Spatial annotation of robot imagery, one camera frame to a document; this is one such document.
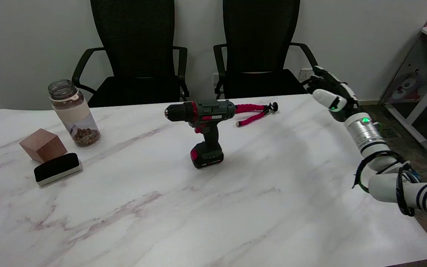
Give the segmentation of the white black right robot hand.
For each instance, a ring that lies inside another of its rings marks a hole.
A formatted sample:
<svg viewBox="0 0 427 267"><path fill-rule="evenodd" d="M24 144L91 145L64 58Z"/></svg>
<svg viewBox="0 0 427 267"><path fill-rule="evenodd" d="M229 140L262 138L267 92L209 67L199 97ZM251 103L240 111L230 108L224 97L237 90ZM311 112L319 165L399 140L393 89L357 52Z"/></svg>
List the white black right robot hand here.
<svg viewBox="0 0 427 267"><path fill-rule="evenodd" d="M359 101L346 82L339 80L320 66L313 66L313 75L303 82L307 93L327 108L335 120L343 123L360 113Z"/></svg>

